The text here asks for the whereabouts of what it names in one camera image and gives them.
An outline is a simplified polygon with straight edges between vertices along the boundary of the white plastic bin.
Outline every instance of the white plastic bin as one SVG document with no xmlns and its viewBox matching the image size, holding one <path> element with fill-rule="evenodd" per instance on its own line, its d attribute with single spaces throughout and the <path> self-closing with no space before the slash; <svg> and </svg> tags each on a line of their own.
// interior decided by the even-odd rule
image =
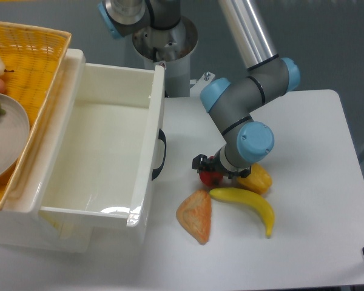
<svg viewBox="0 0 364 291">
<path fill-rule="evenodd" d="M 166 156 L 164 69 L 85 64 L 79 50 L 65 62 L 41 141 L 0 211 L 0 243 L 83 252 L 104 227 L 140 246 Z"/>
</svg>

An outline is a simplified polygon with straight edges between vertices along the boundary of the drawer handle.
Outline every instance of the drawer handle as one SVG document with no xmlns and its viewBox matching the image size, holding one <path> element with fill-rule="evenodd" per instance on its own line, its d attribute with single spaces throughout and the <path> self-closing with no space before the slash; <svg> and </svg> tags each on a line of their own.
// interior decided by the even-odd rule
<svg viewBox="0 0 364 291">
<path fill-rule="evenodd" d="M 162 164 L 159 166 L 159 168 L 152 170 L 151 180 L 154 180 L 157 178 L 157 176 L 159 176 L 160 172 L 162 172 L 164 161 L 166 160 L 167 142 L 166 142 L 166 136 L 164 135 L 164 132 L 161 129 L 159 129 L 158 139 L 160 139 L 164 143 L 163 161 Z"/>
</svg>

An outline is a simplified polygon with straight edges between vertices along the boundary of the toy bread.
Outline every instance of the toy bread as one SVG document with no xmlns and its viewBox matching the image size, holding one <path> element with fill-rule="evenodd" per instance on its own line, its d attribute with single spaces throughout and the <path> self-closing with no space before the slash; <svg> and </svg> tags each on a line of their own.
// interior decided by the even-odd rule
<svg viewBox="0 0 364 291">
<path fill-rule="evenodd" d="M 212 201 L 205 190 L 197 190 L 181 203 L 177 220 L 200 244 L 206 244 L 211 233 Z"/>
</svg>

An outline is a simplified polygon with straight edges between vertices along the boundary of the yellow banana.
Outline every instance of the yellow banana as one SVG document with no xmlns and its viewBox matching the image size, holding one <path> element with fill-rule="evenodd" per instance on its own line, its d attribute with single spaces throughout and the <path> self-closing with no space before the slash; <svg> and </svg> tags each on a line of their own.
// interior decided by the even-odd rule
<svg viewBox="0 0 364 291">
<path fill-rule="evenodd" d="M 267 200 L 259 194 L 238 188 L 215 188 L 210 190 L 209 194 L 220 201 L 242 203 L 255 209 L 266 226 L 266 236 L 271 236 L 275 213 Z"/>
</svg>

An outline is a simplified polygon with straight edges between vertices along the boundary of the wicker basket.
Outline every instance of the wicker basket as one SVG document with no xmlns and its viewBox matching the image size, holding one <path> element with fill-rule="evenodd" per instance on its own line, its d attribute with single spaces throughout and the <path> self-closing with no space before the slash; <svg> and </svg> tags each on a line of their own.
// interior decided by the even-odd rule
<svg viewBox="0 0 364 291">
<path fill-rule="evenodd" d="M 44 113 L 59 66 L 69 47 L 71 34 L 49 28 L 0 22 L 0 57 L 6 69 L 2 79 L 6 94 L 17 100 L 30 120 L 30 136 L 16 165 L 0 176 L 0 210 L 8 188 L 21 171 L 27 152 L 35 139 L 38 122 Z"/>
</svg>

